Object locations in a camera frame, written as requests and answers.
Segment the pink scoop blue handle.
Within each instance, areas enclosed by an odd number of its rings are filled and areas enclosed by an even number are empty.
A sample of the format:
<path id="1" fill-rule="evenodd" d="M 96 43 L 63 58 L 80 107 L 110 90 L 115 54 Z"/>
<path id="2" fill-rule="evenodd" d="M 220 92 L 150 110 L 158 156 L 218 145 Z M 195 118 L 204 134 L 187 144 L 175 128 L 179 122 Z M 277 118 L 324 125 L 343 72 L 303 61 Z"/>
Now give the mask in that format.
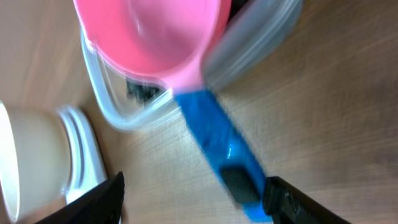
<path id="1" fill-rule="evenodd" d="M 203 77 L 228 23 L 230 0 L 74 0 L 89 48 L 118 72 L 172 91 L 187 127 L 233 201 L 252 222 L 265 173 Z"/>

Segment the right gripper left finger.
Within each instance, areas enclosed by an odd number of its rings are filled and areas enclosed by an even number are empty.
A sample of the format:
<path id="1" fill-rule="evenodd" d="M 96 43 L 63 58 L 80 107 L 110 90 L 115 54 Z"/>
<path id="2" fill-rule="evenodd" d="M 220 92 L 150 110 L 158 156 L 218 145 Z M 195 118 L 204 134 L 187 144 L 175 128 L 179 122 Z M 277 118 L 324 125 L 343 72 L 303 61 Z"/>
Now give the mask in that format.
<path id="1" fill-rule="evenodd" d="M 121 221 L 124 188 L 124 175 L 118 172 L 37 224 L 118 224 Z"/>

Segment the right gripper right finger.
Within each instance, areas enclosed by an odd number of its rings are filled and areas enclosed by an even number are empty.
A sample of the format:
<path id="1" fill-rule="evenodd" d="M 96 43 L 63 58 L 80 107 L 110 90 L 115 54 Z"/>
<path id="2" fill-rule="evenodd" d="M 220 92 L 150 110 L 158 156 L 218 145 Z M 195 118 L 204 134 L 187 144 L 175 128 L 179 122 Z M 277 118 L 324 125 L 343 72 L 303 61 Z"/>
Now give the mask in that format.
<path id="1" fill-rule="evenodd" d="M 262 207 L 274 223 L 349 224 L 278 176 L 266 179 Z"/>

